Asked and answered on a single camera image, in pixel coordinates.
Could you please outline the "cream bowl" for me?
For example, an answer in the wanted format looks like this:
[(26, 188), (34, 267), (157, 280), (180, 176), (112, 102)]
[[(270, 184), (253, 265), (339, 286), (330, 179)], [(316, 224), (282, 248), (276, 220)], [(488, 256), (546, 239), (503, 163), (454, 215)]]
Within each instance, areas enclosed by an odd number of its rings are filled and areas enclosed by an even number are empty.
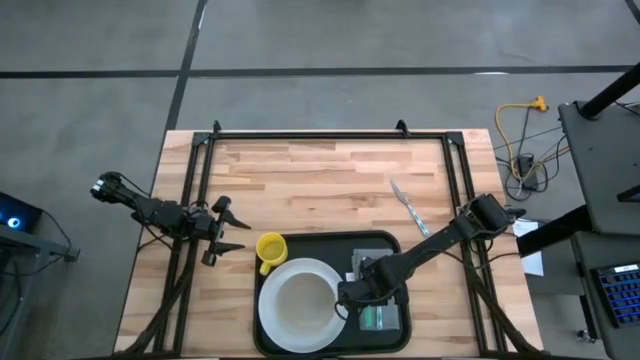
[(333, 291), (322, 277), (313, 273), (293, 275), (276, 294), (277, 324), (289, 333), (318, 335), (333, 317), (333, 304)]

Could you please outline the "black pole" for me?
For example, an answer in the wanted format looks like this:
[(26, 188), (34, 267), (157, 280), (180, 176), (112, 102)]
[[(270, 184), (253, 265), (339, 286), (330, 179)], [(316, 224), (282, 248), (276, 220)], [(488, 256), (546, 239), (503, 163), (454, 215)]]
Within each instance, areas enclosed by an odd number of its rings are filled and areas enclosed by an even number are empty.
[(592, 119), (640, 84), (640, 62), (579, 108), (579, 114)]

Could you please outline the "dark work table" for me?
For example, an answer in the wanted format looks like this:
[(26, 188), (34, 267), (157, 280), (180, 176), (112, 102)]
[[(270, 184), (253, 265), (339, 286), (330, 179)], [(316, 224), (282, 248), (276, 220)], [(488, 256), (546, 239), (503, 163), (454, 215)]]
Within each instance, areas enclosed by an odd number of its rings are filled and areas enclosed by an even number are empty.
[(640, 237), (577, 232), (571, 238), (585, 291), (592, 337), (601, 340), (611, 360), (640, 360), (640, 326), (615, 328), (604, 310), (591, 269), (640, 263)]

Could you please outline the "black box with blue light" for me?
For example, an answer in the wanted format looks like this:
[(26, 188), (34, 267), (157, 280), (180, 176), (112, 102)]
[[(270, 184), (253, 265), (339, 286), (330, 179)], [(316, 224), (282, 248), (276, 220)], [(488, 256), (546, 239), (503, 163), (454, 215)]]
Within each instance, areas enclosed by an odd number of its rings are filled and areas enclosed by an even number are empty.
[(43, 210), (0, 192), (0, 224), (10, 229), (32, 233)]

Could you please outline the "black plastic tray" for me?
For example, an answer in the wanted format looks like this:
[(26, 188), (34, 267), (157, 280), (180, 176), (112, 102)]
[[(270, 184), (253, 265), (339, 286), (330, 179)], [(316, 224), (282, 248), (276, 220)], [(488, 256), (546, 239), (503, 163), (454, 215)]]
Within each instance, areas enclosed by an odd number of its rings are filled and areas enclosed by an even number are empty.
[[(401, 251), (399, 242), (390, 233), (382, 230), (286, 234), (289, 258), (313, 258), (323, 261), (345, 275), (354, 266), (350, 257), (356, 250), (384, 250), (391, 253)], [(361, 330), (354, 315), (347, 318), (346, 328), (335, 340), (323, 348), (314, 351), (314, 357), (337, 357), (394, 353), (402, 350), (409, 342), (412, 333), (410, 310), (407, 304), (398, 307), (399, 325), (396, 329)], [(266, 329), (254, 314), (253, 340), (256, 349), (267, 357), (295, 358), (296, 353), (277, 345), (267, 335)]]

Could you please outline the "grey side table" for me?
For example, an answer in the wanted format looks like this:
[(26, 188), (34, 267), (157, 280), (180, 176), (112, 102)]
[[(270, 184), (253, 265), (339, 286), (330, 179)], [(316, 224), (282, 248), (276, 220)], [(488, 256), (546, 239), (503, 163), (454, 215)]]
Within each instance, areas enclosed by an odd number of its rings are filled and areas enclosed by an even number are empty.
[(61, 245), (59, 243), (40, 238), (35, 235), (13, 230), (8, 226), (0, 224), (0, 244), (9, 244), (27, 247), (34, 250), (42, 250), (47, 255), (62, 256), (66, 262), (75, 262), (80, 254), (80, 250), (71, 245)]

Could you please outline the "black power adapter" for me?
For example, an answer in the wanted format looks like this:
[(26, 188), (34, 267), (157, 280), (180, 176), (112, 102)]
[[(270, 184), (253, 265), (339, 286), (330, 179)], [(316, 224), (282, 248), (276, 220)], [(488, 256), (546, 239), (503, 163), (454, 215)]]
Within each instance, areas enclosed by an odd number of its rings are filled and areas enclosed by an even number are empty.
[(522, 188), (527, 191), (536, 191), (538, 189), (538, 179), (534, 170), (534, 156), (519, 155), (515, 164), (516, 170), (521, 177)]

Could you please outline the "white round plate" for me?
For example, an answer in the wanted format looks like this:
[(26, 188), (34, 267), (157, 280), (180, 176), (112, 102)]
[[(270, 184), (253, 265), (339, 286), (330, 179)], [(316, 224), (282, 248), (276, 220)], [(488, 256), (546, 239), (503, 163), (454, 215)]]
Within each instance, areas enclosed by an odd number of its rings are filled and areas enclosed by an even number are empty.
[[(334, 294), (333, 317), (329, 325), (318, 335), (301, 336), (289, 333), (277, 324), (275, 315), (277, 291), (285, 280), (299, 273), (317, 274), (329, 284)], [(344, 329), (346, 317), (349, 315), (348, 310), (335, 305), (337, 285), (341, 281), (342, 278), (332, 267), (312, 258), (293, 259), (278, 266), (267, 276), (258, 299), (259, 320), (266, 329), (267, 335), (280, 347), (300, 354), (313, 353), (330, 344)]]

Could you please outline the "white paper sheet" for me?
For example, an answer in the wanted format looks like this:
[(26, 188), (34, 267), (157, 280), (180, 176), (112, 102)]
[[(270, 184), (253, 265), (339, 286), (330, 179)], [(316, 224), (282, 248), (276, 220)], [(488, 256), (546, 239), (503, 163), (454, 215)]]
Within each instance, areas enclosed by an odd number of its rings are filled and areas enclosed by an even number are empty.
[[(513, 233), (516, 237), (528, 234), (537, 230), (539, 223), (526, 219), (518, 219), (513, 224)], [(543, 259), (541, 252), (533, 253), (521, 259), (524, 273), (538, 277), (544, 276)]]

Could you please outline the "grey equipment cart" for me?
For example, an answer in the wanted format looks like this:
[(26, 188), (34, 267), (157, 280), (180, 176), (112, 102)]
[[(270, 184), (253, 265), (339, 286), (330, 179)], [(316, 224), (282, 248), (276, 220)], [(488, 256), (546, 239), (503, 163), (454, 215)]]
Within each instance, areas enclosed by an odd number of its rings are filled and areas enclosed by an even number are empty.
[(592, 226), (640, 236), (640, 201), (618, 199), (640, 186), (640, 115), (611, 106), (589, 120), (576, 103), (562, 104), (558, 112)]

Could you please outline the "black aluminium table frame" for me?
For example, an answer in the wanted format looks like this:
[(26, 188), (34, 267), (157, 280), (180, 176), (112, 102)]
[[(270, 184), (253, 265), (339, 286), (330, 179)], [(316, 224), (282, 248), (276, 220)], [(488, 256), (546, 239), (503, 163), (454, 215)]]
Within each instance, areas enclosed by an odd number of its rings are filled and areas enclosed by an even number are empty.
[[(221, 195), (227, 195), (231, 191), (245, 191), (245, 192), (257, 192), (266, 191), (267, 183), (224, 183), (222, 185), (212, 185), (213, 180), (212, 176), (220, 176), (213, 175), (212, 169), (216, 164), (216, 154), (222, 154), (222, 150), (218, 149), (218, 145), (224, 143), (222, 145), (227, 145), (229, 142), (283, 142), (287, 141), (288, 143), (293, 143), (298, 147), (304, 147), (305, 149), (311, 149), (307, 152), (318, 152), (321, 150), (331, 150), (337, 148), (326, 148), (321, 147), (325, 145), (325, 143), (331, 143), (337, 146), (338, 142), (358, 142), (364, 144), (365, 142), (374, 142), (376, 144), (382, 145), (390, 145), (391, 141), (399, 141), (400, 145), (409, 144), (409, 141), (418, 141), (420, 142), (433, 142), (433, 144), (438, 144), (440, 146), (439, 152), (442, 154), (442, 170), (444, 171), (444, 176), (446, 177), (446, 183), (449, 187), (448, 196), (451, 198), (451, 207), (455, 215), (458, 215), (460, 208), (466, 205), (469, 201), (476, 198), (476, 193), (473, 187), (473, 181), (471, 177), (471, 170), (469, 167), (469, 161), (466, 154), (466, 145), (464, 134), (462, 131), (409, 131), (406, 128), (404, 121), (398, 121), (396, 128), (389, 131), (320, 131), (320, 132), (311, 132), (311, 131), (249, 131), (249, 132), (231, 132), (231, 131), (222, 131), (219, 123), (216, 121), (214, 123), (214, 129), (211, 131), (169, 131), (168, 135), (165, 136), (162, 154), (165, 154), (165, 151), (168, 154), (170, 141), (169, 140), (177, 140), (176, 136), (181, 137), (181, 139), (190, 140), (187, 148), (189, 149), (189, 157), (185, 158), (185, 167), (184, 170), (180, 170), (182, 172), (178, 172), (178, 180), (183, 180), (183, 185), (181, 186), (181, 195), (180, 195), (180, 203), (183, 205), (192, 205), (194, 202), (206, 202), (207, 194), (209, 194), (209, 190), (224, 190)], [(460, 177), (463, 181), (465, 188), (465, 195), (468, 199), (466, 204), (462, 204), (462, 198), (460, 196), (460, 190), (458, 187), (458, 181), (456, 176), (456, 170), (453, 163), (453, 155), (451, 148), (455, 147), (457, 149), (457, 154), (460, 162)], [(158, 165), (158, 170), (155, 175), (153, 194), (154, 195), (163, 195), (162, 186), (166, 182), (162, 182), (164, 180), (169, 181), (167, 176), (169, 175), (161, 175), (162, 171), (162, 161), (163, 157), (168, 160), (168, 155), (160, 155), (160, 163)], [(520, 356), (520, 355), (531, 355), (531, 356), (539, 356), (544, 355), (544, 353), (538, 349), (536, 349), (533, 345), (531, 345), (513, 325), (513, 323), (509, 320), (506, 313), (499, 308), (499, 304), (497, 302), (496, 290), (493, 282), (492, 271), (490, 267), (490, 262), (500, 257), (509, 256), (509, 254), (501, 254), (496, 255), (494, 258), (489, 259), (488, 257), (488, 248), (484, 245), (485, 241), (463, 241), (453, 247), (458, 246), (461, 250), (461, 258), (456, 257), (454, 254), (452, 258), (454, 260), (461, 263), (461, 269), (465, 273), (465, 285), (466, 292), (469, 296), (469, 310), (468, 315), (470, 316), (469, 320), (473, 325), (474, 331), (474, 339), (477, 343), (478, 354), (479, 355), (491, 355), (494, 354), (496, 356)], [(471, 251), (471, 243), (478, 243), (477, 249), (478, 253), (476, 256), (480, 262), (478, 267), (474, 267), (472, 251)], [(256, 266), (254, 270), (254, 308), (253, 313), (258, 313), (258, 297), (260, 294), (260, 290), (262, 289), (263, 283), (265, 282), (267, 276), (260, 277), (262, 275), (259, 274), (259, 266), (262, 264), (262, 261), (258, 259), (256, 255)], [(488, 342), (486, 338), (485, 332), (485, 324), (483, 320), (481, 305), (479, 298), (482, 298), (482, 301), (485, 303), (487, 307), (487, 311), (489, 312), (489, 318), (492, 323), (492, 328), (494, 330), (494, 338), (496, 339), (497, 349), (493, 350), (488, 347)]]

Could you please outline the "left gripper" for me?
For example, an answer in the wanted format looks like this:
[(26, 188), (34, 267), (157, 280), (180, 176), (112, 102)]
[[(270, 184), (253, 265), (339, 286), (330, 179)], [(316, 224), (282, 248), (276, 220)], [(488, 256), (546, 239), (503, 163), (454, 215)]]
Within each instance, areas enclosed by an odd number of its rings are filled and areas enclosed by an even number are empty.
[(201, 259), (201, 262), (206, 266), (213, 267), (218, 255), (245, 248), (241, 244), (219, 242), (223, 237), (225, 223), (236, 228), (251, 229), (251, 226), (235, 218), (230, 211), (230, 205), (231, 199), (227, 196), (221, 196), (212, 207), (213, 213), (218, 215), (217, 219), (209, 215), (206, 210), (199, 211), (194, 216), (193, 236), (200, 240), (209, 241), (208, 248), (204, 251)]

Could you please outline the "teal handled knife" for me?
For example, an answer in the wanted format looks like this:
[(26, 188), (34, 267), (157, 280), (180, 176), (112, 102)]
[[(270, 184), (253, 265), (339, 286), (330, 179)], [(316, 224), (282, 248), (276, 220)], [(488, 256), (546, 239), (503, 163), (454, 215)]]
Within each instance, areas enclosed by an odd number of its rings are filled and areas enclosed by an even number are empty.
[(401, 189), (399, 188), (399, 186), (396, 184), (396, 182), (394, 180), (390, 181), (390, 185), (391, 185), (391, 188), (392, 188), (396, 198), (407, 208), (409, 214), (413, 218), (413, 220), (416, 223), (417, 227), (419, 228), (421, 234), (425, 238), (428, 238), (430, 236), (430, 231), (428, 230), (426, 225), (422, 222), (421, 218), (419, 217), (419, 215), (417, 214), (415, 209), (411, 206), (411, 204), (409, 203), (407, 197), (404, 195), (404, 193), (401, 191)]

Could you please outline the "grey cloth napkin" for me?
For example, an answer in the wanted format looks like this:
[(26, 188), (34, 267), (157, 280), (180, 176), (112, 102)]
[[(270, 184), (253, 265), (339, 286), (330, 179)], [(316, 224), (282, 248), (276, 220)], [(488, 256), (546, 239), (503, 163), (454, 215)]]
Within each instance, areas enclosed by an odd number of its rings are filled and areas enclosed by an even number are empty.
[[(361, 278), (360, 263), (365, 259), (369, 258), (371, 260), (377, 260), (383, 256), (392, 254), (393, 251), (391, 249), (354, 249), (351, 260), (353, 271), (346, 274), (346, 280), (355, 281)], [(362, 331), (391, 331), (400, 329), (398, 305), (396, 305), (393, 301), (390, 301), (388, 305), (382, 307), (384, 328), (382, 330), (377, 330), (374, 320), (374, 325), (371, 330)]]

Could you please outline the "yellow plastic cup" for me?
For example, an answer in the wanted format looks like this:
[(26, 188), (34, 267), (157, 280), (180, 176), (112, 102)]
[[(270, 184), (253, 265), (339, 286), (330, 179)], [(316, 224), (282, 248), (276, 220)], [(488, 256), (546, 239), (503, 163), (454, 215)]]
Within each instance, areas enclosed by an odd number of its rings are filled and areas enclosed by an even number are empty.
[(259, 273), (267, 276), (272, 268), (283, 264), (288, 257), (284, 237), (278, 233), (266, 233), (256, 243), (256, 255), (262, 261)]

